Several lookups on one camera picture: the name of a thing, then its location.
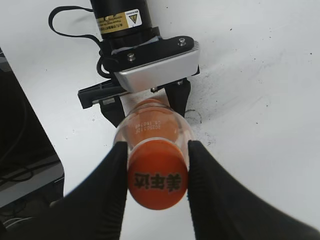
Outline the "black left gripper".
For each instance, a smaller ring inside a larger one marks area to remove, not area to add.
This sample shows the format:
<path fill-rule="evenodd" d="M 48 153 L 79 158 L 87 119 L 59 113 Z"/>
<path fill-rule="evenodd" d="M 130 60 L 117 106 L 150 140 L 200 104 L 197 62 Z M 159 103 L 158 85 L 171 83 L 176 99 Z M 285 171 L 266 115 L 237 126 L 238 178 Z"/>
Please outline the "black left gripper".
<path fill-rule="evenodd" d="M 99 101 L 102 115 L 117 128 L 125 119 L 123 104 L 119 97 L 107 98 L 166 86 L 169 106 L 184 118 L 191 92 L 184 78 L 199 73 L 199 42 L 185 35 L 164 39 L 158 27 L 100 31 L 96 68 L 106 81 L 78 91 L 82 108 Z"/>

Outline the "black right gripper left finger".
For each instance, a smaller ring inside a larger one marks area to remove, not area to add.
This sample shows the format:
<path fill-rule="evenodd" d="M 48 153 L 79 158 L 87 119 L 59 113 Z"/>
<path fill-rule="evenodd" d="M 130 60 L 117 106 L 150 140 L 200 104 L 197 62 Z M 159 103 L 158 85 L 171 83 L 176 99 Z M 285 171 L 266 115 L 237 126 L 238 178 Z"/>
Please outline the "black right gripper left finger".
<path fill-rule="evenodd" d="M 2 240 L 118 240 L 127 200 L 128 144 L 117 142 L 98 167 L 44 214 Z"/>

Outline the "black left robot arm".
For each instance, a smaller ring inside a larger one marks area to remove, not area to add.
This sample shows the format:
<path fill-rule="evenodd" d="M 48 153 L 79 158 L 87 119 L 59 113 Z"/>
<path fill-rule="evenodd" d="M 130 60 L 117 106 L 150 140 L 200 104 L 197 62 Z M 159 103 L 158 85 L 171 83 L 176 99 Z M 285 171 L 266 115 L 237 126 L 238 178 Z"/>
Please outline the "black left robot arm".
<path fill-rule="evenodd" d="M 125 117 L 121 95 L 165 90 L 169 106 L 184 115 L 188 77 L 200 72 L 199 43 L 186 35 L 162 38 L 144 0 L 93 0 L 91 6 L 102 37 L 97 72 L 105 82 L 79 90 L 82 107 L 99 104 L 118 126 Z"/>

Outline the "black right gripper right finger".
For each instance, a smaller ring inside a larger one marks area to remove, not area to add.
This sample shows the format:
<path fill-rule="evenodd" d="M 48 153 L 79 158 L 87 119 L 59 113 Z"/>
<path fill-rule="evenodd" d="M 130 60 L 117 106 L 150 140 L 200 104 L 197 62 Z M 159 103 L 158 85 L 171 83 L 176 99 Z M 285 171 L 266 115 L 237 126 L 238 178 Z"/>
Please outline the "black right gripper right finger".
<path fill-rule="evenodd" d="M 200 141 L 188 142 L 188 201 L 197 240 L 318 240 L 233 178 Z"/>

